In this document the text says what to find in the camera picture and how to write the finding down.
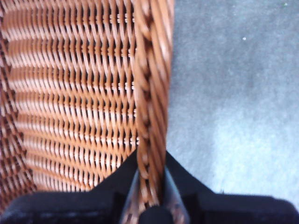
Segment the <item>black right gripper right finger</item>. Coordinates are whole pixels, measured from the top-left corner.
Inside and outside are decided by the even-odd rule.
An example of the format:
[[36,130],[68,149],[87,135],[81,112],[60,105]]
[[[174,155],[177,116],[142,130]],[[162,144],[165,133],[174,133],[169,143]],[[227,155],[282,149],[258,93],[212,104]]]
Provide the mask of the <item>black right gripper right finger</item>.
[[193,177],[168,152],[166,153],[166,165],[189,214],[190,223],[198,224],[201,220],[198,195],[213,194],[214,192]]

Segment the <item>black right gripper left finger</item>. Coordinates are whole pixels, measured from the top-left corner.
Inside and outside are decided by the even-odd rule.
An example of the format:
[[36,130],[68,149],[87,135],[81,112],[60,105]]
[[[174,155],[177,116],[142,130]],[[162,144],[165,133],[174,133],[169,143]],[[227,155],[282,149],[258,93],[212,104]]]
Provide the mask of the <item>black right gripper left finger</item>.
[[127,209],[126,199],[137,170],[136,152],[133,152],[122,165],[91,190],[94,203],[100,209],[92,224],[119,224]]

